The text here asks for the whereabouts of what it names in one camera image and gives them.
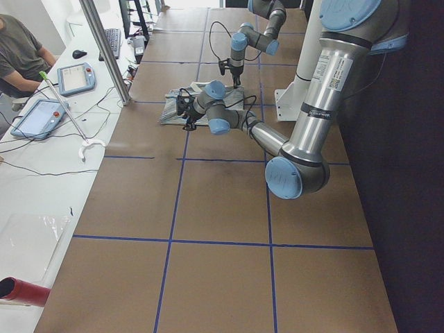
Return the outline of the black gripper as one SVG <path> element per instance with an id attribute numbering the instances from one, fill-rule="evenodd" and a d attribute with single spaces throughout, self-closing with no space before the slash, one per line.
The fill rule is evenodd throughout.
<path id="1" fill-rule="evenodd" d="M 196 122 L 200 119 L 200 113 L 194 107 L 194 96 L 177 96 L 176 97 L 176 113 L 186 120 L 183 130 L 195 131 Z"/>
<path id="2" fill-rule="evenodd" d="M 241 85 L 240 77 L 244 71 L 244 60 L 235 60 L 227 58 L 226 60 L 218 61 L 219 71 L 222 76 L 225 75 L 227 70 L 232 74 L 233 87 L 239 87 Z"/>

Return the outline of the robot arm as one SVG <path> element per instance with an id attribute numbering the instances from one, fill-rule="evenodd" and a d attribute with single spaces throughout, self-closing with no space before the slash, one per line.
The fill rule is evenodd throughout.
<path id="1" fill-rule="evenodd" d="M 226 69 L 230 70 L 233 79 L 233 87 L 241 85 L 240 76 L 244 71 L 246 48 L 251 46 L 261 52 L 274 56 L 280 43 L 278 34 L 285 23 L 287 13 L 281 1 L 249 1 L 248 10 L 268 20 L 268 25 L 263 33 L 256 31 L 252 24 L 243 23 L 234 33 L 230 41 L 230 57 L 219 61 L 219 70 L 222 75 Z"/>
<path id="2" fill-rule="evenodd" d="M 176 112 L 185 130 L 206 117 L 211 133 L 232 129 L 249 134 L 271 155 L 268 188 L 279 198 L 295 199 L 322 189 L 330 168 L 321 151 L 344 98 L 351 75 L 366 56 L 397 51 L 408 37 L 409 1 L 315 1 L 293 82 L 278 90 L 276 106 L 293 113 L 292 135 L 285 137 L 247 110 L 224 102 L 225 85 L 217 80 L 198 94 L 180 89 Z"/>

